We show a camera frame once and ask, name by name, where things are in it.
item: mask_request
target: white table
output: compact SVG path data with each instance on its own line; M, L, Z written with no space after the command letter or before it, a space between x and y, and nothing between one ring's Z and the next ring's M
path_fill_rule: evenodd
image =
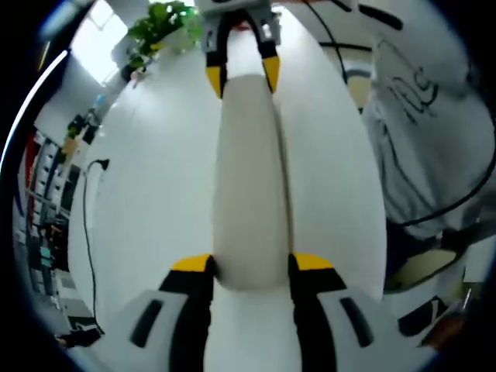
M330 259L347 284L380 299L386 254L384 207L365 127L340 73L285 10L277 50L281 71L274 102L288 141L295 250ZM231 34L228 71L231 76L261 73L250 33ZM212 251L221 102L205 76L200 50L162 57L150 73L136 89L128 85L88 150L86 164L110 159L108 170L102 174L93 169L88 182L102 328L142 290L157 288L177 260ZM81 206L82 178L71 211L69 267L91 308ZM272 321L277 319L274 304L260 306L253 310L268 306ZM233 322L238 317L229 316ZM258 322L258 327L269 332L267 324Z

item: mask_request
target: gray t-shirt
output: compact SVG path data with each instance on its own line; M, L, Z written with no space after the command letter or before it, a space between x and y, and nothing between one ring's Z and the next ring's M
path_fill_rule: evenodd
M362 15L374 39L372 91L363 118L387 216L397 223L460 200L481 181L494 152L494 127L470 83L463 43L426 0L400 3L394 12L403 22L400 31ZM459 208L407 230L426 238L469 225L493 190L495 176Z

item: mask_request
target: black sleeve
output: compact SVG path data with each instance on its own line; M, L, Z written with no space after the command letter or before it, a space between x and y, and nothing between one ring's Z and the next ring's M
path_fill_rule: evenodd
M100 332L96 328L93 328L87 331L74 331L69 335L61 335L59 338L67 343L67 347L86 347L100 338Z

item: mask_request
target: potted plant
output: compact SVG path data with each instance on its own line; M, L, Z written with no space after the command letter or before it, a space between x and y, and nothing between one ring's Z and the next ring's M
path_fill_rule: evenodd
M168 44L164 38L181 28L192 47L201 35L199 15L194 7L178 1L150 4L148 16L137 20L127 33L136 41L129 56L129 66L134 69L145 67L153 55Z

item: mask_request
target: white foam roll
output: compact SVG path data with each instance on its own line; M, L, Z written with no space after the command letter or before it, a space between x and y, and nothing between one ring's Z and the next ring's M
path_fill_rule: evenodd
M221 285L267 289L288 278L288 218L277 118L265 77L226 83L219 131L213 254Z

